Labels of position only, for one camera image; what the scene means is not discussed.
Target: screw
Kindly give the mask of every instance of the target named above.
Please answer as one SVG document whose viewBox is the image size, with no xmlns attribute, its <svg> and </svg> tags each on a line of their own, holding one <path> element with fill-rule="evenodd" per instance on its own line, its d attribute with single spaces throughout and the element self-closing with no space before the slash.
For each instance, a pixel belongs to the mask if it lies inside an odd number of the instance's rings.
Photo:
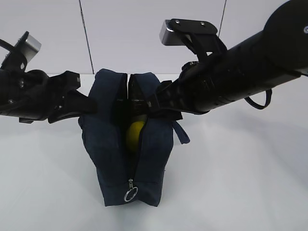
<svg viewBox="0 0 308 231">
<path fill-rule="evenodd" d="M 20 88 L 24 88 L 25 87 L 25 81 L 23 79 L 21 79 L 19 81 L 19 86 L 20 86 Z"/>
</svg>

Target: white table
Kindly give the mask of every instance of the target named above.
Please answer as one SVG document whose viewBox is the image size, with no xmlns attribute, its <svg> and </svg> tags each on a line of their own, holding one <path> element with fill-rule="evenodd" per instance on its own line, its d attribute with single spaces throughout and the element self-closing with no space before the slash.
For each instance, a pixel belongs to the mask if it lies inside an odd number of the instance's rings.
<svg viewBox="0 0 308 231">
<path fill-rule="evenodd" d="M 83 93 L 93 78 L 82 76 Z M 77 119 L 27 125 L 1 117 L 0 230 L 306 230 L 307 85 L 302 78 L 274 89 L 265 111 L 240 101 L 185 115 L 192 142 L 175 138 L 158 208 L 104 207 Z"/>
</svg>

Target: navy blue bag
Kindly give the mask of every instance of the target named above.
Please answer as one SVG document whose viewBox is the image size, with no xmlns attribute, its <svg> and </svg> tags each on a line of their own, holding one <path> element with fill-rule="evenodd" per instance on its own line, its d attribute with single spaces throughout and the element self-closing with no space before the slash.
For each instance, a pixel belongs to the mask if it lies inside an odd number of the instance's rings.
<svg viewBox="0 0 308 231">
<path fill-rule="evenodd" d="M 148 118 L 140 134 L 134 163 L 128 160 L 124 134 L 129 122 L 127 74 L 102 69 L 95 76 L 89 97 L 98 103 L 98 113 L 79 118 L 84 146 L 97 169 L 105 206 L 140 200 L 158 206 L 164 171 L 173 148 L 173 130 L 181 143 L 189 138 L 181 126 L 165 119 Z M 132 75 L 145 98 L 160 82 L 152 73 Z"/>
</svg>

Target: bag strap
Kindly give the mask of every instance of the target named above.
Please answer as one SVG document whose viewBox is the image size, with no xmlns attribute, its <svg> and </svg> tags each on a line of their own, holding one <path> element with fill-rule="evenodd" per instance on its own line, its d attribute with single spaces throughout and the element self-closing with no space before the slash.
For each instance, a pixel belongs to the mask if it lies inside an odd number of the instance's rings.
<svg viewBox="0 0 308 231">
<path fill-rule="evenodd" d="M 191 141 L 189 139 L 187 133 L 184 131 L 184 129 L 182 128 L 182 126 L 178 122 L 173 121 L 172 127 L 173 127 L 175 133 L 177 134 L 181 144 L 187 144 Z"/>
<path fill-rule="evenodd" d="M 263 109 L 265 109 L 265 108 L 267 108 L 269 106 L 272 94 L 273 94 L 273 90 L 272 89 L 266 91 L 266 101 L 265 101 L 265 105 L 264 106 L 262 106 L 260 104 L 257 104 L 250 97 L 245 98 L 245 100 L 246 100 L 247 103 L 249 103 L 254 108 L 256 108 L 258 110 L 263 110 Z"/>
</svg>

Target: cable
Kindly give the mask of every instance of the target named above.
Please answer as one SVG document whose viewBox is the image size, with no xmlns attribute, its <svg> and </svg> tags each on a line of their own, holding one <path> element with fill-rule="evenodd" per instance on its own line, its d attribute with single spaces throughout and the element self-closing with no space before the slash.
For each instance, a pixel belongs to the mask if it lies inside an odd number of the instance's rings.
<svg viewBox="0 0 308 231">
<path fill-rule="evenodd" d="M 12 46 L 10 43 L 0 39 L 0 46 L 3 47 L 4 49 L 8 50 L 9 52 L 17 55 L 22 63 L 24 64 L 24 68 L 22 69 L 23 71 L 25 71 L 26 67 L 27 67 L 27 64 L 28 64 L 28 61 L 27 59 L 25 58 L 25 56 L 16 49 L 16 47 Z"/>
</svg>

